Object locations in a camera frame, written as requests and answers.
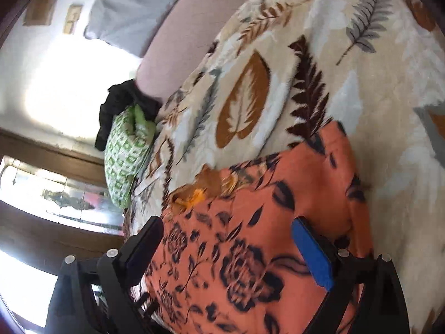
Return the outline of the orange black floral garment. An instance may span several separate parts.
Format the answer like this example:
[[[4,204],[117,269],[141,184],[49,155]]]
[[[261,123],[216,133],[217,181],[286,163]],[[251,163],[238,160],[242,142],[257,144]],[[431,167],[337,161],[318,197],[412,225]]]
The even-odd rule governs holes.
[[[295,218],[338,248],[373,253],[355,159],[338,121],[296,147],[212,173],[162,214],[145,273],[174,333],[301,333],[325,295],[291,237]]]

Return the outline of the wooden framed glass window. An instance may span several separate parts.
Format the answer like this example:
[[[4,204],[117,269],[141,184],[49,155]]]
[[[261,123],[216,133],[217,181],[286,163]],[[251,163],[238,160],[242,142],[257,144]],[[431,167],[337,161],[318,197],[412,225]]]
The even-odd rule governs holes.
[[[1,303],[21,332],[44,332],[62,260],[120,247],[123,220],[102,159],[1,131]]]

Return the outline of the green white patterned pillow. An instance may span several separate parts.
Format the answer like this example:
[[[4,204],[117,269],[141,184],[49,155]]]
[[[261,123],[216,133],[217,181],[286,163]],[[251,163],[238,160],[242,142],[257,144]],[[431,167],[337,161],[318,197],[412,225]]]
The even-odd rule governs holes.
[[[131,105],[113,118],[104,170],[112,203],[122,210],[130,206],[130,189],[149,153],[155,132],[155,123],[145,119],[139,105]]]

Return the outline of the black cloth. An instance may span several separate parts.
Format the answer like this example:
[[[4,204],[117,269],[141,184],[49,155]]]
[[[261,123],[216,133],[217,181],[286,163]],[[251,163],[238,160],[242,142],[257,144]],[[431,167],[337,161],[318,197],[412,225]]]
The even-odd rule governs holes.
[[[103,152],[112,128],[113,118],[120,115],[126,108],[138,105],[147,121],[154,121],[161,108],[161,102],[145,95],[134,79],[118,85],[112,85],[105,102],[100,106],[100,128],[95,140],[95,148]]]

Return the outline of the beige leaf-print fleece blanket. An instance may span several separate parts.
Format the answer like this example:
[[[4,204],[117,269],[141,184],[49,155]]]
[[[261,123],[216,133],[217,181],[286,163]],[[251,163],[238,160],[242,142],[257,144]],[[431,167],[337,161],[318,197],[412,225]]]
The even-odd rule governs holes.
[[[202,202],[212,173],[343,126],[411,333],[444,308],[444,34],[420,0],[247,0],[161,108],[124,231]]]

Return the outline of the grey pillow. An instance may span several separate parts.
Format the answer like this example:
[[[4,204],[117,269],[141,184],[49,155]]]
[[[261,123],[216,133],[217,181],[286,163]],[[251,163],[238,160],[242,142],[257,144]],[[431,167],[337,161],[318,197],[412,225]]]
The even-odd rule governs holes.
[[[179,0],[95,0],[84,31],[87,39],[143,57],[160,25]]]

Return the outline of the small wooden wall frame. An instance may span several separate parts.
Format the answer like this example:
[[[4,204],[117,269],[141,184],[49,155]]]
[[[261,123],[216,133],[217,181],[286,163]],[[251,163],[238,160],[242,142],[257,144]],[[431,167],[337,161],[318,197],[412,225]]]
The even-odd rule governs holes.
[[[71,35],[73,33],[75,25],[80,19],[82,9],[82,4],[71,4],[69,6],[63,26],[64,34]]]

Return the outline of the large wooden wall frame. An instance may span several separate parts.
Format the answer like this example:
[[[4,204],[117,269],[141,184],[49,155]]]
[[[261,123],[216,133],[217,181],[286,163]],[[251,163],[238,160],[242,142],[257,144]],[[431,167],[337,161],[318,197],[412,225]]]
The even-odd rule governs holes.
[[[32,0],[26,7],[24,26],[50,26],[57,0]]]

